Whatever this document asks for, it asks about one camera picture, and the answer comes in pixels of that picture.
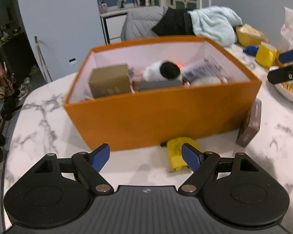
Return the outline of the light blue fluffy towel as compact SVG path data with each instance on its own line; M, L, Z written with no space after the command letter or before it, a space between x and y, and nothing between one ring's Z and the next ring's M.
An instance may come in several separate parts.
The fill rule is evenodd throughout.
M235 44L237 36L234 28L242 25L242 19L228 7L211 6L188 11L193 33L207 37L222 47Z

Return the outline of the dark photo card box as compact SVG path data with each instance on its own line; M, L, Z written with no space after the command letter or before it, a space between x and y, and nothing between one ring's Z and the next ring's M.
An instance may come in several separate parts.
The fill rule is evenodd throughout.
M261 125L261 106L261 100L257 98L240 126L236 139L237 145L246 148L259 132Z

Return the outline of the orange storage box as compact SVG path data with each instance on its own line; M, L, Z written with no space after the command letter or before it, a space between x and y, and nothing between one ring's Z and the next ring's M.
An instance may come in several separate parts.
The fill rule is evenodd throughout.
M187 65L205 56L213 56L233 81L85 99L93 69L127 64L139 72L156 61ZM129 150L176 137L197 139L235 130L251 109L260 86L260 79L211 39L153 37L92 48L63 106L89 148L107 143L114 151Z

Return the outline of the brown cardboard box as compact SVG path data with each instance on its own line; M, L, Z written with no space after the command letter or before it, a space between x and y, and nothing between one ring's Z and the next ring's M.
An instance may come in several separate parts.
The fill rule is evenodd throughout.
M132 92L126 63L92 69L88 84L94 99Z

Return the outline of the grey quilted cushion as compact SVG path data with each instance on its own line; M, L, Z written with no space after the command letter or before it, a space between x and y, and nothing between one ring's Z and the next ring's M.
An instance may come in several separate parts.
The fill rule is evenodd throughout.
M152 30L163 18L167 6L148 6L130 9L122 27L121 41L158 37Z

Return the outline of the black garment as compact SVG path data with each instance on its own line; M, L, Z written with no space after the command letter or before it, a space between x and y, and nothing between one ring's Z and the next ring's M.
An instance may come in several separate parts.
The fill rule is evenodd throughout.
M166 14L152 31L157 36L195 35L192 19L188 13L190 9L168 8Z

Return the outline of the white floral tea canister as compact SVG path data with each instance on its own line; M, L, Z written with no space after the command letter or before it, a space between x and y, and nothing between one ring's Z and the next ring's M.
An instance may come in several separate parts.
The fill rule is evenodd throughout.
M231 80L223 66L212 57L189 63L181 69L181 74L191 86L227 84Z

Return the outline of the black and white plush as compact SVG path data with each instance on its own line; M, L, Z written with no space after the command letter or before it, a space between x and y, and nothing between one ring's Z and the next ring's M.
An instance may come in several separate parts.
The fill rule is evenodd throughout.
M157 61L144 69L142 74L144 81L181 81L180 68L171 61Z

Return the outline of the yellow snack container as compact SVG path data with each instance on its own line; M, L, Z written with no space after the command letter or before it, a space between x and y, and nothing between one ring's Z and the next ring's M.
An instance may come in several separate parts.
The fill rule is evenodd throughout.
M262 42L270 43L263 32L253 28L251 25L236 26L235 31L238 43L244 48L249 45L260 45Z

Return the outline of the blue wrapper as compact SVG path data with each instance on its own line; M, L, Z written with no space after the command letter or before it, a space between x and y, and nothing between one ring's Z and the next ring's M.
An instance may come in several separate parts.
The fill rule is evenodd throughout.
M249 45L243 49L243 53L255 57L259 49L259 45Z

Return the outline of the yellow mug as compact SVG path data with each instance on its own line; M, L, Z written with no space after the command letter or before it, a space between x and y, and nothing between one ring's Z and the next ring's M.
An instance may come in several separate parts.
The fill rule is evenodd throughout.
M256 62L265 68L270 68L275 64L277 56L277 49L267 43L267 42L261 42L258 51L256 53Z

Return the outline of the yellow tape measure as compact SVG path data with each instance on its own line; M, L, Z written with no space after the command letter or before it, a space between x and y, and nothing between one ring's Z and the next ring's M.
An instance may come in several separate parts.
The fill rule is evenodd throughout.
M197 142L189 137L173 138L160 144L161 147L165 147L167 149L170 172L178 172L189 169L181 154L181 148L184 143L192 145L197 150L199 149Z

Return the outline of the white desk with shelf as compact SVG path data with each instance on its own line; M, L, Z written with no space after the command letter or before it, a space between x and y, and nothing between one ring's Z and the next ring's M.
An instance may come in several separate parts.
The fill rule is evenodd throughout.
M106 44L118 43L121 41L122 28L125 23L128 11L133 7L124 9L110 7L107 12L100 13L103 34Z

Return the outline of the white plate of fries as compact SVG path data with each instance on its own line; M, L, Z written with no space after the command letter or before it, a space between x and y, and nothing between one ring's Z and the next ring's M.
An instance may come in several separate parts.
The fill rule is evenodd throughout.
M279 66L272 66L269 69L269 72L281 68ZM293 81L283 82L279 84L272 84L277 89L277 91L285 97L287 100L293 103Z

